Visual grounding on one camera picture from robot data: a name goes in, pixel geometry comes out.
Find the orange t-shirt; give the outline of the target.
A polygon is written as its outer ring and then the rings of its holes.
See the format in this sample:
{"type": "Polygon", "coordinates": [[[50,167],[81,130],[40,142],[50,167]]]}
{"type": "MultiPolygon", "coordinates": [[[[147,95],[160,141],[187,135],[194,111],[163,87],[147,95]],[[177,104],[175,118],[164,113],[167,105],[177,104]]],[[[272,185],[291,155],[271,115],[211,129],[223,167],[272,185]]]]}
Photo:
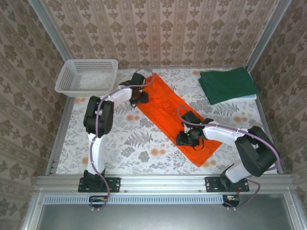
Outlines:
{"type": "MultiPolygon", "coordinates": [[[[185,103],[170,87],[155,73],[152,77],[146,79],[146,83],[153,80],[153,83],[146,86],[143,91],[148,93],[149,102],[137,105],[137,107],[146,115],[173,143],[177,134],[184,130],[181,120],[177,115],[177,108],[180,105],[186,106],[197,118],[203,119],[194,109],[185,103]]],[[[205,161],[218,149],[221,142],[215,140],[206,140],[204,148],[189,146],[178,146],[177,148],[196,166],[202,166],[205,161]]]]}

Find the folded light blue t-shirt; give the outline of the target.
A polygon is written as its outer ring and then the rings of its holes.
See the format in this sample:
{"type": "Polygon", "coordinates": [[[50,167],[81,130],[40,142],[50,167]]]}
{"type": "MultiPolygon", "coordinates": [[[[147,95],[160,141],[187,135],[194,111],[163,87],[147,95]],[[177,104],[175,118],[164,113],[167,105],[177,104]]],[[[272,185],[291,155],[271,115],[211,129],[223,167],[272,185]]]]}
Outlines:
{"type": "Polygon", "coordinates": [[[256,94],[252,94],[252,95],[248,95],[248,96],[242,96],[242,97],[237,97],[237,98],[234,98],[233,100],[245,100],[245,101],[248,101],[248,100],[256,100],[257,98],[257,95],[256,94]]]}

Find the aluminium table side rail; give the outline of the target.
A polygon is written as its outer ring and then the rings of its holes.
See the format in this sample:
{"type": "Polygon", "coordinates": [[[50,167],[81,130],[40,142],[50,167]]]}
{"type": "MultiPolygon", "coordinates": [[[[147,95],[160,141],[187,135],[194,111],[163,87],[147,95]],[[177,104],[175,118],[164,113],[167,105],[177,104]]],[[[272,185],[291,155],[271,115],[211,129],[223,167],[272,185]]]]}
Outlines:
{"type": "Polygon", "coordinates": [[[66,132],[69,126],[69,121],[74,106],[74,101],[75,98],[72,97],[67,98],[45,175],[53,175],[56,173],[66,132]]]}
{"type": "Polygon", "coordinates": [[[270,141],[272,143],[274,143],[270,129],[269,129],[269,126],[268,126],[268,123],[267,123],[267,120],[266,120],[266,117],[265,117],[265,114],[264,114],[264,111],[263,111],[263,108],[262,108],[262,105],[261,105],[261,102],[260,102],[260,99],[258,98],[258,96],[257,96],[255,102],[256,102],[256,105],[257,105],[257,109],[258,109],[258,112],[259,112],[259,115],[260,115],[260,119],[261,119],[261,122],[262,122],[264,132],[266,133],[266,135],[268,136],[270,141]]]}

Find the grey metal sheet panel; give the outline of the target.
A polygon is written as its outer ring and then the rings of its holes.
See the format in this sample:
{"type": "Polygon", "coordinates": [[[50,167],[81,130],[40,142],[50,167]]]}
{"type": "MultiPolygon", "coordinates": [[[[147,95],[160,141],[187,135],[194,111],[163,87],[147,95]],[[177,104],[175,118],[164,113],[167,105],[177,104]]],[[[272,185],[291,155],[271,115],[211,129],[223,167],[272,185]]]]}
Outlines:
{"type": "Polygon", "coordinates": [[[257,195],[236,210],[222,205],[46,205],[37,230],[294,230],[281,195],[257,195]]]}

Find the wide aluminium frame rail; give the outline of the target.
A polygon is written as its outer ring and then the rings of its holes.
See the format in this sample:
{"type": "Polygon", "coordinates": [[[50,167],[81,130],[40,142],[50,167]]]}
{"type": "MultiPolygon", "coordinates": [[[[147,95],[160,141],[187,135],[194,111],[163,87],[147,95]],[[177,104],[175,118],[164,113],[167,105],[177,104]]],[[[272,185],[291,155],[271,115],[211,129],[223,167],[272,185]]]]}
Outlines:
{"type": "MultiPolygon", "coordinates": [[[[78,192],[81,174],[55,174],[39,176],[35,192],[46,194],[75,194],[78,192]]],[[[213,175],[118,175],[121,178],[120,194],[204,194],[207,178],[213,175]]],[[[294,190],[291,176],[264,174],[252,177],[260,184],[261,194],[281,194],[294,190]]]]}

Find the thin aluminium rail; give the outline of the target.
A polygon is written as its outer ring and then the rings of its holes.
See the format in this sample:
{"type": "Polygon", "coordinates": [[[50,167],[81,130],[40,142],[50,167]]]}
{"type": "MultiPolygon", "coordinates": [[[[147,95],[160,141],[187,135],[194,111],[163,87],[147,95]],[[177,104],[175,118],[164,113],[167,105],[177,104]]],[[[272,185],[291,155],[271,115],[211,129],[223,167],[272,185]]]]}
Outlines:
{"type": "Polygon", "coordinates": [[[232,69],[237,69],[240,68],[242,66],[221,66],[221,67],[198,67],[198,66],[192,66],[192,67],[122,67],[122,68],[118,68],[118,70],[124,70],[124,69],[151,69],[151,70],[155,70],[155,69],[199,69],[199,70],[218,70],[218,71],[222,71],[222,70],[232,70],[232,69]]]}

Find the white perforated plastic basket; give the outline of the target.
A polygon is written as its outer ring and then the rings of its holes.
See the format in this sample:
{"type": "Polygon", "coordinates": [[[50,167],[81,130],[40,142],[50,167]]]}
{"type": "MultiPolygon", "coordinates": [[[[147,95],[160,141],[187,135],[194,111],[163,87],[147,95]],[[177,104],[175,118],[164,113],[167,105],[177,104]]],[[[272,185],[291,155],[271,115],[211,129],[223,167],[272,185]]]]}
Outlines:
{"type": "Polygon", "coordinates": [[[59,73],[55,91],[68,97],[107,95],[113,90],[117,71],[115,59],[70,59],[59,73]]]}

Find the folded dark green t-shirt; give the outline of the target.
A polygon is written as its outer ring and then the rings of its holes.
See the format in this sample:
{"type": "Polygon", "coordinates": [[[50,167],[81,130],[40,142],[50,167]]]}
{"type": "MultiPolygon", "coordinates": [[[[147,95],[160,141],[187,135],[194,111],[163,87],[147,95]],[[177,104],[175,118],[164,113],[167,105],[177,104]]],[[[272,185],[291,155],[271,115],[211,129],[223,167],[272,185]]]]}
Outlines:
{"type": "Polygon", "coordinates": [[[207,71],[198,79],[211,105],[232,99],[255,96],[259,93],[244,67],[228,71],[207,71]]]}

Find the floral tablecloth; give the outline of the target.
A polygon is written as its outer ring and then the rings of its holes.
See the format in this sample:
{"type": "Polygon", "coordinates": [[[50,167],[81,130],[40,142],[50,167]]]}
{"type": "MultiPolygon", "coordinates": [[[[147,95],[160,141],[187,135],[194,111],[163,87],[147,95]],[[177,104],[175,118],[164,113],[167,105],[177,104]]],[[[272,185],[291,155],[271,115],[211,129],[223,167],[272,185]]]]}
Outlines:
{"type": "MultiPolygon", "coordinates": [[[[163,81],[202,117],[235,128],[262,126],[255,100],[233,100],[210,105],[198,79],[200,69],[156,69],[163,81]]],[[[83,119],[88,99],[77,97],[71,112],[57,174],[82,174],[89,156],[83,119]]],[[[220,174],[239,161],[237,150],[222,144],[200,167],[194,165],[138,108],[124,102],[115,109],[106,138],[107,174],[220,174]]]]}

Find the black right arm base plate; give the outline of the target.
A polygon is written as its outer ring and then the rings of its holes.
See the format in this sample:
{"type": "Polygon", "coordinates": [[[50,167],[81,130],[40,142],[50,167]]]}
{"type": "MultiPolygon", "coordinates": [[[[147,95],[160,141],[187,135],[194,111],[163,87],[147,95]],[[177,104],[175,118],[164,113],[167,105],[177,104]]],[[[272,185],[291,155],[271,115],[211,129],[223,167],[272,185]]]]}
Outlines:
{"type": "Polygon", "coordinates": [[[249,192],[249,184],[246,179],[233,183],[228,178],[221,178],[220,176],[205,177],[205,186],[208,193],[249,192]]]}

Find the aluminium frame post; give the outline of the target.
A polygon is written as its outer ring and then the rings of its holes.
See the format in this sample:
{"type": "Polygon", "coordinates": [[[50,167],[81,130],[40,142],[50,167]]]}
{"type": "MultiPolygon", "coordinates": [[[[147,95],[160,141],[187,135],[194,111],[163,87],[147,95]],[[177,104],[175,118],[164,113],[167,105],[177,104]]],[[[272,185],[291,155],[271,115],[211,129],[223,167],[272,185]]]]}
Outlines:
{"type": "Polygon", "coordinates": [[[39,17],[42,25],[49,34],[52,42],[54,43],[56,49],[62,56],[64,61],[72,59],[71,53],[68,47],[65,45],[59,30],[55,27],[53,20],[51,19],[46,7],[41,0],[28,0],[35,13],[39,17]]]}
{"type": "Polygon", "coordinates": [[[282,17],[287,11],[292,0],[278,0],[273,12],[270,15],[268,22],[266,23],[261,36],[259,37],[247,63],[246,70],[251,72],[255,65],[257,64],[261,54],[263,53],[265,47],[267,46],[269,40],[271,39],[274,31],[276,30],[278,24],[280,23],[282,17]]]}

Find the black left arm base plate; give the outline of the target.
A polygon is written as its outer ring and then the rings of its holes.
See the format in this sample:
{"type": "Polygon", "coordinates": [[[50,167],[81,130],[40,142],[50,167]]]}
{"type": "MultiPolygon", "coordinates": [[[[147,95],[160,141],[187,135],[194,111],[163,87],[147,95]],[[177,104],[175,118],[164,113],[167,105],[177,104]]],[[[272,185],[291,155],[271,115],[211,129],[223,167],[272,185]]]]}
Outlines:
{"type": "MultiPolygon", "coordinates": [[[[121,179],[119,177],[105,178],[111,193],[118,193],[121,179]]],[[[107,187],[101,177],[94,179],[82,177],[78,185],[79,193],[107,193],[107,187]]]]}

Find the aluminium lower frame rail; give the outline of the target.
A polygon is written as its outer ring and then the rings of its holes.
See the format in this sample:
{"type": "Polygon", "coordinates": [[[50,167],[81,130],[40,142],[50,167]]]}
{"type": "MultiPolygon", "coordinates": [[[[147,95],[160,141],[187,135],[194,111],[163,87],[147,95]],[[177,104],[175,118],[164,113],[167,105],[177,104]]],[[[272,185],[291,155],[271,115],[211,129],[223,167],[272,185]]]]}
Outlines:
{"type": "Polygon", "coordinates": [[[302,213],[300,201],[297,195],[288,191],[284,194],[284,198],[294,230],[305,230],[303,220],[304,214],[302,213]]]}
{"type": "Polygon", "coordinates": [[[43,208],[44,195],[34,193],[24,219],[22,230],[36,230],[43,208]]]}

